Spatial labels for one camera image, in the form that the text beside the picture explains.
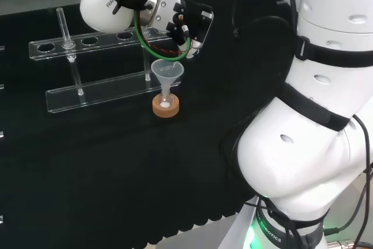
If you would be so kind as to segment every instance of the test tube rack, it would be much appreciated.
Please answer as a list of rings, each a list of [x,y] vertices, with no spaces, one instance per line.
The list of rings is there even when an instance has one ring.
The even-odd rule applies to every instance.
[[[75,108],[91,106],[111,100],[122,99],[142,93],[161,89],[161,85],[150,70],[149,53],[142,48],[144,71],[114,78],[81,83],[77,65],[77,55],[85,52],[106,50],[109,48],[140,45],[134,28],[128,28],[122,33],[88,33],[70,36],[64,10],[57,8],[57,17],[61,27],[62,37],[29,43],[30,58],[39,61],[66,56],[70,65],[74,85],[60,89],[48,90],[45,93],[47,110],[58,113]],[[143,34],[148,42],[170,40],[168,36],[154,28],[143,28]],[[178,86],[175,81],[171,86]]]

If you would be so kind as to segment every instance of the black table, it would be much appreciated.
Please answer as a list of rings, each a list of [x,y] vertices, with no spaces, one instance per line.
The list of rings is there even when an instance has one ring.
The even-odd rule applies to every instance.
[[[215,20],[200,57],[182,61],[181,110],[170,120],[152,113],[154,93],[48,113],[45,91],[73,84],[69,65],[30,60],[28,42],[60,37],[55,9],[0,17],[0,247],[143,248],[239,211],[232,190],[253,196],[226,176],[218,142],[274,94],[291,62],[288,26],[250,21],[289,19],[290,10],[279,0],[239,0],[236,22],[245,27],[236,41],[232,0],[199,1]],[[91,31],[77,5],[64,9],[71,34]],[[141,52],[79,55],[82,82],[140,71]]]

